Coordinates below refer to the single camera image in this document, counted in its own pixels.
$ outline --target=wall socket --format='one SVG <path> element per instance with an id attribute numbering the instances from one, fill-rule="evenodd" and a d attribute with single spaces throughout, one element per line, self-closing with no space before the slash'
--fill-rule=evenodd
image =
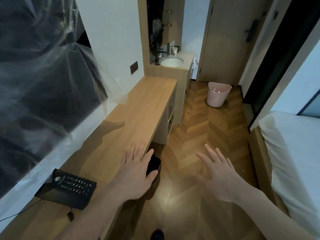
<path id="1" fill-rule="evenodd" d="M 133 63 L 132 65 L 130 65 L 130 72 L 131 72 L 131 75 L 136 71 L 138 70 L 138 61 L 136 61 L 135 63 Z"/>

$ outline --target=white bedsheet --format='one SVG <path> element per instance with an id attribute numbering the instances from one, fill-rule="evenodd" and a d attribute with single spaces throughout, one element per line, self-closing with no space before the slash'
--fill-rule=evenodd
<path id="1" fill-rule="evenodd" d="M 273 112 L 259 121 L 272 188 L 291 218 L 320 238 L 320 119 Z"/>

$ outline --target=herringbone wooden floor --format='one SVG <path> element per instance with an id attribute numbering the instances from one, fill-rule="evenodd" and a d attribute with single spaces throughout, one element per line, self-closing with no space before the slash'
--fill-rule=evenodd
<path id="1" fill-rule="evenodd" d="M 182 125 L 173 128 L 161 153 L 161 180 L 143 206 L 134 240 L 149 240 L 155 229 L 162 229 L 166 240 L 263 239 L 240 207 L 217 200 L 192 176 L 206 174 L 195 152 L 206 153 L 204 144 L 208 143 L 257 186 L 240 89 L 233 87 L 219 109 L 206 104 L 207 90 L 207 83 L 192 81 Z"/>

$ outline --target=white sink basin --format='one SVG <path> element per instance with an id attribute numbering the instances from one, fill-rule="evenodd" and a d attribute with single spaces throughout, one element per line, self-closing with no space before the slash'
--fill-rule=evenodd
<path id="1" fill-rule="evenodd" d="M 168 58 L 161 61 L 161 65 L 164 67 L 179 67 L 183 64 L 183 60 L 180 58 Z"/>

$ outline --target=black door handle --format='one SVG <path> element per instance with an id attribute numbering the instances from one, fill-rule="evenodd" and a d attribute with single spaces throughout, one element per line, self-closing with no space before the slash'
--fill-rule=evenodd
<path id="1" fill-rule="evenodd" d="M 258 19 L 253 20 L 250 29 L 246 29 L 244 31 L 245 33 L 248 33 L 247 39 L 245 40 L 247 43 L 250 43 L 251 40 L 253 39 L 254 32 L 256 32 L 256 29 L 258 27 L 258 23 L 259 23 Z"/>

